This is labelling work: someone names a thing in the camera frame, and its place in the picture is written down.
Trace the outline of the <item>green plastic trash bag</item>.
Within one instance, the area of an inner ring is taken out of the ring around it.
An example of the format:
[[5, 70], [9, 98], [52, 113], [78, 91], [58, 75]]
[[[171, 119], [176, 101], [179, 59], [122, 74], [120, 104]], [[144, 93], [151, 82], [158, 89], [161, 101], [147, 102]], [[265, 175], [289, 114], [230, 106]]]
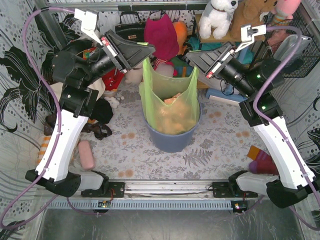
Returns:
[[142, 62], [139, 84], [144, 119], [157, 132], [178, 135], [191, 130], [200, 117], [197, 99], [199, 69], [188, 77], [169, 77], [156, 72], [148, 58]]

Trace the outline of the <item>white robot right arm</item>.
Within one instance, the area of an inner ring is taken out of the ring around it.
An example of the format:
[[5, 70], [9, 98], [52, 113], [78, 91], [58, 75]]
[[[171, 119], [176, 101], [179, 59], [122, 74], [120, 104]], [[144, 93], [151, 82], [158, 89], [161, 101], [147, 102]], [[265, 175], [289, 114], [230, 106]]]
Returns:
[[247, 69], [235, 58], [235, 49], [229, 42], [215, 50], [190, 51], [186, 57], [208, 79], [221, 77], [245, 96], [239, 103], [241, 114], [263, 140], [275, 163], [277, 174], [248, 171], [233, 174], [228, 179], [231, 192], [236, 196], [244, 192], [264, 195], [282, 209], [299, 203], [309, 194], [318, 200], [320, 179], [302, 159], [283, 112], [271, 94], [284, 82], [280, 61], [266, 58]]

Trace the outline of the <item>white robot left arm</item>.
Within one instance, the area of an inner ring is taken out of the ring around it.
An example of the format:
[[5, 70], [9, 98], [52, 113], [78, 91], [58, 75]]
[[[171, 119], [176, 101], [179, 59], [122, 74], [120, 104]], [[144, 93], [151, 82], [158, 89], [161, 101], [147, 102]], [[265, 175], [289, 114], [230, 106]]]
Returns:
[[54, 130], [40, 163], [26, 172], [25, 179], [67, 198], [77, 191], [85, 198], [112, 196], [114, 191], [105, 174], [69, 171], [72, 152], [99, 93], [89, 85], [114, 68], [120, 72], [133, 69], [155, 50], [152, 44], [126, 40], [110, 30], [99, 38], [87, 59], [71, 50], [58, 52], [52, 60], [53, 79], [63, 85]]

